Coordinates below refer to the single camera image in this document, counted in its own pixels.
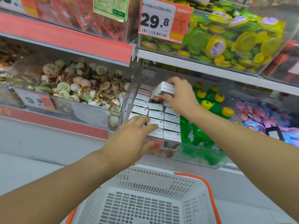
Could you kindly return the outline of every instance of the left hand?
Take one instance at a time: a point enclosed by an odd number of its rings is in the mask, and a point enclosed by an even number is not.
[[[146,136],[158,128],[157,124],[142,127],[149,120],[149,117],[135,116],[124,122],[100,149],[114,175],[137,162],[155,144],[152,141],[143,144]]]

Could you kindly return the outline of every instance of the green plastic bottle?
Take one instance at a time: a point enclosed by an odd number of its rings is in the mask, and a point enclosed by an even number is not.
[[[204,100],[202,101],[201,106],[209,110],[212,107],[212,103]],[[191,130],[189,131],[188,139],[190,140],[191,144],[206,148],[211,147],[211,144],[213,143],[213,141],[194,124],[191,124]]]
[[[193,92],[196,94],[197,91],[202,89],[202,83],[201,82],[197,82],[195,83],[195,85],[193,86]]]
[[[221,103],[224,101],[224,96],[221,95],[221,94],[216,94],[215,97],[214,97],[214,100],[213,100],[213,105],[210,109],[210,112],[216,114],[216,115],[220,115],[221,114]]]
[[[196,93],[196,100],[198,101],[199,104],[202,103],[203,100],[205,100],[205,97],[207,95],[207,92],[198,90]]]
[[[216,93],[218,92],[219,87],[218,86],[212,86],[208,91],[207,91],[207,95],[205,97],[205,99],[207,101],[213,102],[214,97],[216,95]]]
[[[229,107],[224,107],[221,110],[221,113],[219,114],[220,117],[225,118],[225,119],[230,119],[230,117],[232,117],[234,114],[234,110],[232,110]]]

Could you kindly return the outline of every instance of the hand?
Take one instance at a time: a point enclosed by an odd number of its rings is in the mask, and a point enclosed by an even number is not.
[[[105,161],[110,163],[109,172],[112,175],[127,169],[137,162],[155,143],[149,141],[143,144],[146,136],[158,128],[157,124],[142,127],[150,120],[149,117],[135,116],[124,122],[99,150]]]
[[[174,97],[169,94],[163,94],[163,99],[168,101],[171,109],[179,115],[189,119],[189,116],[197,107],[200,108],[195,94],[192,90],[192,86],[186,79],[180,79],[179,77],[173,77],[167,80],[168,83],[174,84]]]

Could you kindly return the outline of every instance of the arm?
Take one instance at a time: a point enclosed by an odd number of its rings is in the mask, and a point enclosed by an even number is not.
[[[0,197],[0,223],[59,224],[86,197],[120,171],[130,167],[153,146],[143,144],[158,127],[148,117],[123,123],[95,152],[45,177]]]
[[[299,148],[202,108],[186,80],[168,82],[175,84],[175,96],[163,98],[175,113],[202,129],[260,191],[299,222]]]

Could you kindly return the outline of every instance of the shopping basket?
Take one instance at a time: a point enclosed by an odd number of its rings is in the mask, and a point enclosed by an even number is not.
[[[220,224],[211,188],[196,176],[136,164],[101,185],[72,224]]]

